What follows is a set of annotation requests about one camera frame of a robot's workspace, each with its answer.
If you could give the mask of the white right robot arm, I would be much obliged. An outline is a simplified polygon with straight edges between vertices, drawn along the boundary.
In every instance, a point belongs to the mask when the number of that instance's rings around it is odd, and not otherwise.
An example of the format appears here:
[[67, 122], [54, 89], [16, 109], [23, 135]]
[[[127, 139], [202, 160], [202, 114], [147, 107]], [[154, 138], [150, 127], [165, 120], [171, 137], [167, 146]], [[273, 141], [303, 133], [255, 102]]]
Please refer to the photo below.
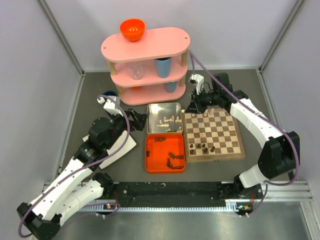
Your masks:
[[218, 106], [242, 123], [261, 146], [257, 164], [234, 177], [233, 192], [245, 198], [252, 187], [300, 167], [300, 137], [286, 132], [259, 111], [242, 90], [234, 90], [227, 73], [211, 77], [212, 87], [204, 89], [204, 77], [192, 74], [189, 83], [195, 86], [186, 113], [203, 114], [208, 107]]

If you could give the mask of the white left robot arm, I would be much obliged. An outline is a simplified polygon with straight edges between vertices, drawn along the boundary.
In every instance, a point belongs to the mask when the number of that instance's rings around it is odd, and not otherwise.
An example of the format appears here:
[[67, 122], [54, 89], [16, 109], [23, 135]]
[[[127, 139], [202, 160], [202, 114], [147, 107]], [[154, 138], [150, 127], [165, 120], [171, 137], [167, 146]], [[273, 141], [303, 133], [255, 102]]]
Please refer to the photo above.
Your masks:
[[96, 169], [107, 167], [134, 148], [136, 142], [130, 133], [142, 131], [147, 118], [146, 113], [133, 109], [97, 118], [88, 130], [87, 140], [60, 175], [41, 195], [18, 206], [19, 236], [25, 237], [22, 227], [26, 227], [38, 240], [51, 240], [79, 209], [100, 197], [109, 198], [114, 191], [113, 182], [102, 172], [96, 173], [81, 189], [73, 190]]

